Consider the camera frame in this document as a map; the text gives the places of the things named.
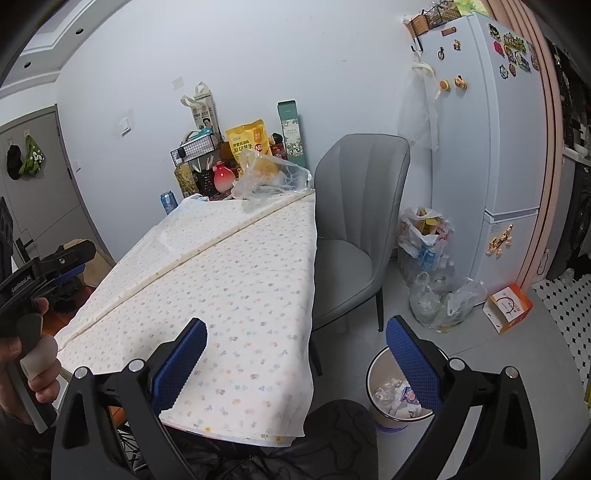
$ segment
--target plastic wrap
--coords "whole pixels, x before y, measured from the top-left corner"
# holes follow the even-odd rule
[[[417,275],[410,290],[410,306],[418,322],[439,333],[449,331],[460,323],[472,307],[486,300],[486,289],[481,281],[465,279],[457,290],[439,295],[429,286],[427,272]]]
[[[430,65],[415,55],[403,90],[398,135],[414,144],[436,151],[439,148],[437,98],[440,89]]]
[[[234,184],[232,196],[237,199],[264,200],[280,193],[308,192],[310,170],[278,157],[242,150],[240,165],[244,173]]]

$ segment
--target chair leg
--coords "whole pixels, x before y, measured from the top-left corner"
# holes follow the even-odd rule
[[[378,310],[378,331],[384,331],[384,294],[380,288],[375,295],[375,306]]]
[[[310,355],[310,360],[312,360],[312,365],[316,369],[316,373],[319,377],[322,376],[322,365],[320,364],[320,355],[318,354],[318,350],[316,349],[316,344],[312,337],[310,337],[310,343],[308,347],[308,353]]]

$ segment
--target freezer drawer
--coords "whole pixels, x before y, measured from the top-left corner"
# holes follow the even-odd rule
[[[502,290],[517,279],[523,265],[523,260],[530,246],[534,233],[537,213],[518,218],[494,221],[489,215],[485,215],[480,232],[478,252],[472,267],[472,278],[482,280],[489,295]],[[493,238],[499,238],[503,232],[512,225],[511,246],[501,246],[502,255],[497,257],[495,253],[488,255],[489,245]]]

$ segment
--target white tablecloth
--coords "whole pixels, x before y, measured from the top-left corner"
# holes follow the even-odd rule
[[[313,384],[314,194],[186,199],[113,269],[57,336],[65,369],[93,373],[147,359],[192,317],[207,347],[168,425],[256,445],[303,436]]]

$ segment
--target green box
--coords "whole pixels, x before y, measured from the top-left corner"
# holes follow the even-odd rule
[[[279,102],[277,104],[277,111],[281,120],[283,143],[285,144],[287,159],[305,168],[306,156],[304,155],[304,147],[301,142],[300,119],[297,114],[295,102],[295,100]]]

